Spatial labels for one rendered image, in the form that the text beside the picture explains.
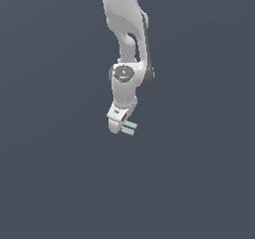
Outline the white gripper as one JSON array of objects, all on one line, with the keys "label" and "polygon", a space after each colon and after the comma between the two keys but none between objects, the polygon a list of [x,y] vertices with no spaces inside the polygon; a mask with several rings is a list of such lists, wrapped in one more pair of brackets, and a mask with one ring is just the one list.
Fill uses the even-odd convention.
[{"label": "white gripper", "polygon": [[118,108],[115,104],[111,105],[107,117],[109,119],[109,130],[112,133],[121,131],[129,135],[134,135],[134,130],[137,128],[137,124],[128,121],[128,118],[131,116],[136,104],[137,99],[134,99],[133,104],[126,109]]}]

